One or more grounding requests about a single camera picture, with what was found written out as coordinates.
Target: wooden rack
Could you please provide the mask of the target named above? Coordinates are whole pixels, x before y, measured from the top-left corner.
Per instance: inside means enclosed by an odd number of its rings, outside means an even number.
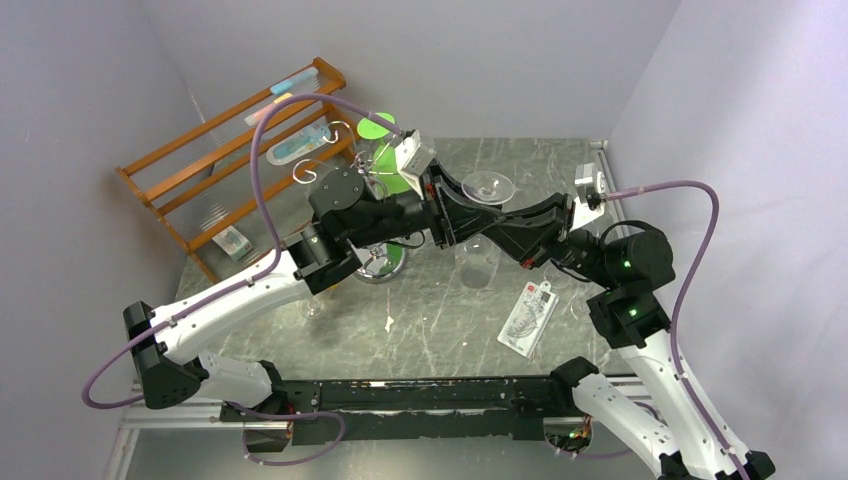
[[[315,67],[318,69],[320,76],[322,77],[322,84],[320,88],[316,90],[316,93],[324,93],[324,94],[332,94],[333,92],[344,88],[346,85],[345,78],[336,70],[332,65],[327,63],[321,58],[315,58],[312,60],[312,63],[306,65],[301,68],[297,72],[292,73],[289,77],[306,70],[309,67]],[[181,205],[186,204],[189,200],[197,197],[203,191],[209,189],[216,183],[223,180],[225,177],[233,174],[237,170],[244,168],[250,162],[249,154],[244,154],[232,161],[231,163],[226,164],[225,166],[217,169],[213,169],[213,167],[220,162],[221,160],[227,158],[233,152],[238,150],[241,147],[244,147],[253,139],[253,128],[248,128],[234,138],[230,139],[223,145],[219,146],[211,153],[205,154],[196,160],[194,160],[191,164],[186,166],[185,168],[177,171],[176,173],[164,178],[159,181],[152,187],[142,190],[136,182],[133,180],[133,176],[138,174],[140,171],[150,167],[151,165],[159,162],[169,154],[177,151],[178,149],[185,147],[192,141],[197,140],[204,134],[209,133],[215,127],[218,127],[228,120],[236,117],[239,114],[242,114],[246,110],[251,109],[251,107],[256,106],[257,104],[267,100],[271,96],[270,86],[269,88],[262,89],[257,92],[255,95],[250,98],[245,99],[241,103],[233,106],[227,111],[221,113],[215,118],[210,119],[209,121],[198,125],[197,127],[191,129],[190,131],[184,133],[183,135],[177,137],[173,141],[159,147],[158,149],[150,152],[144,157],[136,160],[126,167],[118,167],[115,171],[118,175],[123,179],[123,181],[129,186],[130,190],[135,194],[135,196],[141,201],[141,203],[150,210],[153,215],[159,220],[168,233],[174,238],[174,240],[179,244],[179,246],[186,252],[186,254],[191,257],[195,262],[197,262],[200,269],[206,274],[207,277],[213,282],[218,282],[219,278],[212,272],[210,267],[204,263],[204,261],[197,255],[198,249],[212,240],[212,238],[226,229],[227,227],[235,224],[240,219],[244,218],[247,214],[252,212],[256,208],[256,201],[250,197],[245,198],[244,203],[229,212],[226,216],[222,217],[212,226],[208,226],[205,230],[199,235],[193,238],[183,238],[183,236],[174,228],[171,222],[168,220],[168,214],[174,212]],[[289,107],[283,109],[268,122],[268,130],[271,128],[280,125],[286,120],[290,120],[298,114],[301,114],[304,110],[306,110],[310,105],[315,104],[315,100],[298,102],[294,105],[290,105]],[[321,102],[321,108],[315,112],[312,112],[305,117],[298,120],[296,123],[292,124],[282,132],[274,135],[273,137],[262,142],[260,147],[260,153],[264,154],[268,148],[276,145],[281,142],[285,138],[297,133],[302,128],[310,125],[321,117],[326,118],[327,122],[332,122],[334,120],[342,120],[347,122],[349,125],[354,125],[354,123],[347,118],[335,105],[327,102]],[[337,129],[339,133],[339,140],[333,144],[327,145],[323,148],[320,153],[316,154],[313,161],[305,163],[301,168],[310,169],[317,166],[319,163],[324,162],[334,155],[341,154],[348,161],[353,161],[356,152],[353,150],[353,140],[351,134],[346,129]],[[201,173],[213,171],[211,175],[201,180],[195,179],[194,184],[190,187],[183,187],[182,191],[180,191],[176,195],[170,195],[172,198],[164,198],[167,196],[169,192],[174,191],[178,187],[182,186],[186,181],[192,179],[193,177],[198,176]],[[288,188],[294,183],[294,180],[291,176],[286,176],[282,180],[267,186],[263,190],[263,196],[265,200],[273,197],[274,195],[282,192],[284,189]]]

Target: transparent container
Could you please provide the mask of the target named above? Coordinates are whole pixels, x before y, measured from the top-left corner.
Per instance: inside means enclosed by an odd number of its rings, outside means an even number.
[[[470,200],[484,205],[501,205],[515,194],[515,186],[496,172],[474,172],[462,180],[462,191]],[[484,288],[495,278],[501,249],[483,234],[456,246],[456,273],[468,288]]]

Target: white label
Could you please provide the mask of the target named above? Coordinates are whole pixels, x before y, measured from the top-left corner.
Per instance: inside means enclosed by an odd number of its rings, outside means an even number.
[[[551,284],[527,282],[512,308],[498,341],[529,358],[559,302]]]

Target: white metal hook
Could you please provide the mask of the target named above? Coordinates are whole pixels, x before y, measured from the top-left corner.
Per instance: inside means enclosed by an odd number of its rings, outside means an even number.
[[[357,150],[357,148],[356,148],[356,134],[353,133],[353,128],[350,126],[350,124],[348,124],[347,122],[345,122],[343,120],[333,120],[332,122],[328,123],[324,127],[324,135],[323,135],[324,141],[327,142],[327,143],[336,143],[336,142],[339,141],[339,131],[338,130],[332,130],[333,138],[332,139],[329,138],[329,134],[331,132],[330,127],[333,126],[333,125],[344,125],[344,127],[347,128],[347,131],[350,132],[351,141],[353,142],[353,150],[356,151]]]
[[[297,167],[299,167],[303,162],[311,162],[311,161],[312,161],[311,158],[304,158],[303,160],[294,164],[294,168],[292,169],[292,179],[294,179],[295,182],[297,182],[301,185],[309,185],[310,183],[312,183],[312,182],[314,182],[315,180],[318,179],[318,174],[313,172],[312,170],[304,170],[305,173],[312,175],[312,179],[310,179],[308,182],[305,182],[305,181],[297,178]]]

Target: white wall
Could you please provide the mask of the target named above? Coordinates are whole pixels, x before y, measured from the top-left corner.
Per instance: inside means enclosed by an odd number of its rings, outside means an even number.
[[[0,477],[98,479],[120,412],[80,401],[126,341],[121,311],[173,299],[183,255],[113,172],[198,122],[134,0],[0,6]],[[127,359],[96,390],[128,393]]]
[[[145,0],[207,116],[321,56],[444,137],[607,138],[679,0]]]
[[[692,178],[723,201],[681,343],[776,478],[845,478],[848,4],[684,1],[610,140],[620,187]],[[701,193],[628,201],[682,277]],[[662,293],[670,309],[679,282]]]

